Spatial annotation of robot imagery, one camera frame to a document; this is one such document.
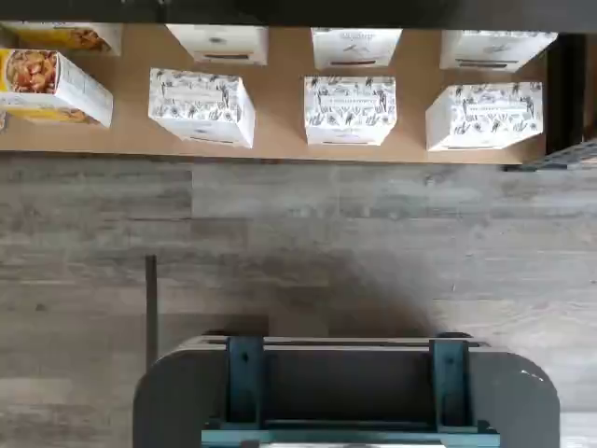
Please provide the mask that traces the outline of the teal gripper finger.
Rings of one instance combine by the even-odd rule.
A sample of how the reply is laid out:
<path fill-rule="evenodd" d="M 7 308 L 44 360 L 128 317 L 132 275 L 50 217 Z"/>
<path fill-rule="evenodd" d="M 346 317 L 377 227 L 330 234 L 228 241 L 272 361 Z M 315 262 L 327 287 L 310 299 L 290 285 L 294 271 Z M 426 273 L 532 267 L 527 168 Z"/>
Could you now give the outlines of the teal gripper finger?
<path fill-rule="evenodd" d="M 430 354 L 437 427 L 468 427 L 468 340 L 434 339 Z"/>
<path fill-rule="evenodd" d="M 260 427 L 264 403 L 264 339 L 231 336 L 227 342 L 226 421 L 234 426 Z"/>

